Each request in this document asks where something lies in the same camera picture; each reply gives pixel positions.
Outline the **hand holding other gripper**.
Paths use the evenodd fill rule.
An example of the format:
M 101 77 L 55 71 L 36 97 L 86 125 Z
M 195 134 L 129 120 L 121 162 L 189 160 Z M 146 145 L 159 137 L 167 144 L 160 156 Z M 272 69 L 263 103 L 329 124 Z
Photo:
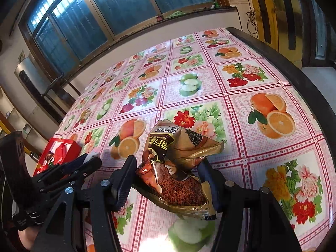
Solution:
M 18 231 L 18 235 L 19 235 L 19 239 L 21 241 L 21 244 L 27 250 L 32 249 L 40 229 L 41 229 L 41 227 L 39 227 L 39 226 L 30 226 L 23 231 Z

